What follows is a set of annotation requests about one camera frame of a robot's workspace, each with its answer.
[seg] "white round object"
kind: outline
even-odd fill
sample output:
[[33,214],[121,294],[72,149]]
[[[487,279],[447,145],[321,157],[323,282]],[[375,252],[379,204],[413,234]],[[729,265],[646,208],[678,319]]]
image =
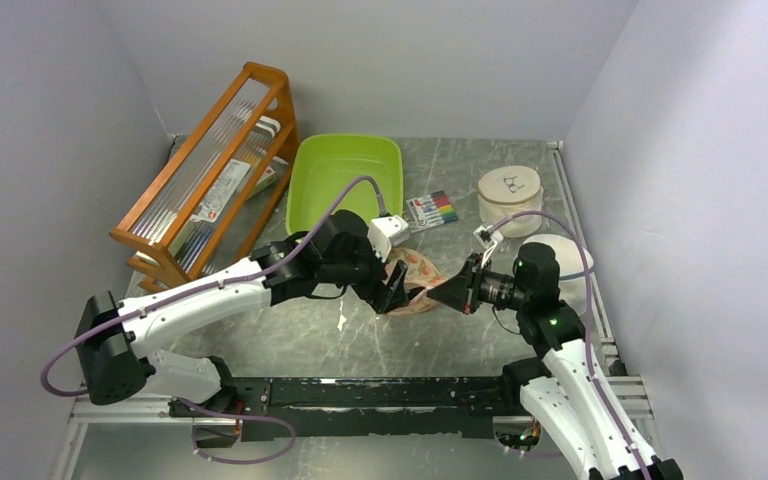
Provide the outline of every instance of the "white round object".
[[[584,315],[587,310],[587,287],[584,280],[584,265],[575,242],[560,235],[540,234],[528,237],[522,243],[542,243],[552,247],[555,251],[555,261],[558,262],[560,269],[558,287],[561,290],[561,300],[567,302],[575,313]],[[593,257],[586,249],[584,256],[587,259],[587,270],[592,272]]]
[[[522,165],[497,168],[478,181],[478,215],[484,224],[496,223],[524,210],[543,208],[540,175]],[[499,229],[508,238],[525,237],[536,232],[542,217],[530,215],[508,222]]]

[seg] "wooden rack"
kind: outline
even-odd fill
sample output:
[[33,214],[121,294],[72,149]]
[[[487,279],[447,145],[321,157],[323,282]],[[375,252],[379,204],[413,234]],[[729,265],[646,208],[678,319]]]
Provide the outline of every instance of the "wooden rack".
[[[127,264],[146,275],[141,287],[159,292],[199,278],[228,226],[277,155],[287,161],[286,172],[277,180],[265,208],[243,240],[238,258],[251,251],[287,190],[299,147],[296,127],[287,75],[276,68],[247,63],[110,232],[116,241],[137,250]],[[215,222],[199,222],[207,233],[202,231],[198,242],[188,241],[192,215],[231,159],[249,163],[245,186],[228,201]]]

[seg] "patterned cloth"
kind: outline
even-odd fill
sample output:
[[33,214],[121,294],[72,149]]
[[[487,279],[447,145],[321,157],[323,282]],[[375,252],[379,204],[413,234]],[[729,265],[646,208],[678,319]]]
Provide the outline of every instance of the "patterned cloth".
[[419,295],[411,300],[407,307],[397,308],[388,313],[388,315],[412,315],[415,313],[427,312],[434,308],[438,302],[431,300],[425,294],[430,287],[437,286],[446,281],[446,278],[440,274],[440,271],[431,263],[428,258],[409,248],[394,248],[387,257],[387,276],[393,273],[396,262],[402,260],[408,266],[408,273],[405,275],[405,290],[411,291],[416,287],[423,287]]

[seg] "white connector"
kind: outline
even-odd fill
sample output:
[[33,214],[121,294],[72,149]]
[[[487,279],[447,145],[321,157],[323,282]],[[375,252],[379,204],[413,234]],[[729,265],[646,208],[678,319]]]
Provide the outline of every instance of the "white connector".
[[505,239],[498,230],[490,233],[488,228],[487,225],[481,225],[472,232],[472,234],[475,235],[475,238],[478,239],[478,243],[484,247],[484,253],[481,255],[482,268],[490,261],[490,257],[493,255],[496,247],[498,247],[499,244],[502,243],[502,240]]
[[386,260],[390,250],[410,237],[410,227],[404,218],[398,215],[373,218],[369,222],[369,232],[366,234],[376,256]]

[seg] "container lid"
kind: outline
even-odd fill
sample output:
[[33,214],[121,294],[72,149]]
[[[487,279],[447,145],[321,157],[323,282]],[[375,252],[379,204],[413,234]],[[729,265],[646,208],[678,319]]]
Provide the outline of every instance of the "container lid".
[[[578,247],[569,238],[551,233],[541,233],[526,238],[522,243],[542,243],[552,247],[552,250],[555,251],[555,260],[557,260],[560,267],[560,280],[571,280],[584,276],[584,265],[581,264],[581,255],[578,253]],[[584,255],[587,257],[587,269],[593,270],[593,257],[590,256],[590,252],[586,249],[584,250]]]
[[540,175],[522,165],[491,170],[478,181],[478,194],[490,203],[525,203],[540,192]]

